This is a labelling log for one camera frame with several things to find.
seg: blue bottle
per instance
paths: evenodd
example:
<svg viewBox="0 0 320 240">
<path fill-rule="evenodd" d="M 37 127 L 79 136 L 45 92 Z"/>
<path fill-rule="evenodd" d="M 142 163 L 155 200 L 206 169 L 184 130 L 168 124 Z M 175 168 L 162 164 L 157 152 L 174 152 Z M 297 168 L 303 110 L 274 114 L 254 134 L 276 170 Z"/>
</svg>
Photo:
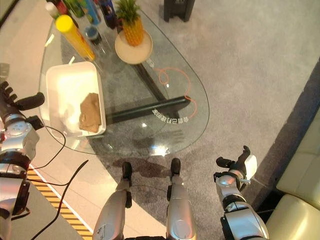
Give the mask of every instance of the blue bottle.
<svg viewBox="0 0 320 240">
<path fill-rule="evenodd" d="M 82 10 L 84 11 L 89 22 L 93 25 L 98 25 L 101 18 L 98 14 L 95 3 L 92 0 L 77 0 Z"/>
<path fill-rule="evenodd" d="M 99 0 L 105 24 L 114 29 L 117 26 L 117 15 L 111 0 Z"/>
</svg>

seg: pineapple leaves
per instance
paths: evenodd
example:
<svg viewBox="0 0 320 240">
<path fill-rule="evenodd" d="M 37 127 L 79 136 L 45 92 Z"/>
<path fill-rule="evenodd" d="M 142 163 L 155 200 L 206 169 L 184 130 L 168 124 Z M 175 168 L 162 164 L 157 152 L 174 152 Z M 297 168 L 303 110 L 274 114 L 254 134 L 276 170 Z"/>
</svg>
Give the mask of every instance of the pineapple leaves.
<svg viewBox="0 0 320 240">
<path fill-rule="evenodd" d="M 119 0 L 115 3 L 117 5 L 117 17 L 125 20 L 128 25 L 133 25 L 140 16 L 138 14 L 140 7 L 137 5 L 136 0 Z"/>
</svg>

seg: black speaker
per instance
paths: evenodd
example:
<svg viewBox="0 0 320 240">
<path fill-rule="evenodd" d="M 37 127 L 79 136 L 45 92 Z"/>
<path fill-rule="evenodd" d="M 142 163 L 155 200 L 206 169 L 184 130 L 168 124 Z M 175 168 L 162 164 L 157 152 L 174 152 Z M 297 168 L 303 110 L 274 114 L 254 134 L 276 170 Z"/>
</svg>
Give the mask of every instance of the black speaker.
<svg viewBox="0 0 320 240">
<path fill-rule="evenodd" d="M 164 0 L 164 20 L 169 22 L 174 16 L 184 22 L 189 21 L 195 0 Z"/>
</svg>

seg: hazard tape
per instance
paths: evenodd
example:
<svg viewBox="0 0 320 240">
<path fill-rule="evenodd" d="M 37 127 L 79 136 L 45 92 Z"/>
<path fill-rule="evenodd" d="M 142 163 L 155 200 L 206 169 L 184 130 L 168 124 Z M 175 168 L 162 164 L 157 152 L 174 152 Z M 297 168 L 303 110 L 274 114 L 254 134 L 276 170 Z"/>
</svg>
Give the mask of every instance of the hazard tape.
<svg viewBox="0 0 320 240">
<path fill-rule="evenodd" d="M 30 180 L 46 182 L 42 175 L 33 169 L 28 170 L 27 176 Z M 32 184 L 51 203 L 51 205 L 58 210 L 61 195 L 50 184 L 36 181 L 33 181 Z M 77 233 L 84 240 L 92 240 L 92 229 L 65 200 L 63 200 L 61 205 L 60 215 L 77 231 Z"/>
</svg>

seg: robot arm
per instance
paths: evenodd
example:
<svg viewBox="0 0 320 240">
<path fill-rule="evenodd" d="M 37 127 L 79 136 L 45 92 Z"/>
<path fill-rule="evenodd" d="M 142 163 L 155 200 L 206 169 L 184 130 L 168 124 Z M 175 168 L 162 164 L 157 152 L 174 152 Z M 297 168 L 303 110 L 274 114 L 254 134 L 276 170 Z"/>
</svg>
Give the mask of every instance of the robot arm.
<svg viewBox="0 0 320 240">
<path fill-rule="evenodd" d="M 268 240 L 269 234 L 265 223 L 246 202 L 241 189 L 250 184 L 250 179 L 257 171 L 257 159 L 250 155 L 247 146 L 238 161 L 219 157 L 218 166 L 228 171 L 216 172 L 214 181 L 224 216 L 220 219 L 226 240 Z"/>
<path fill-rule="evenodd" d="M 26 119 L 20 110 L 38 107 L 45 101 L 38 93 L 14 102 L 17 96 L 10 96 L 13 89 L 7 87 L 6 81 L 0 84 L 0 118 L 5 128 L 0 152 L 0 240 L 10 239 L 11 217 L 26 208 L 30 186 L 27 171 L 36 155 L 36 130 L 43 127 L 37 116 Z"/>
</svg>

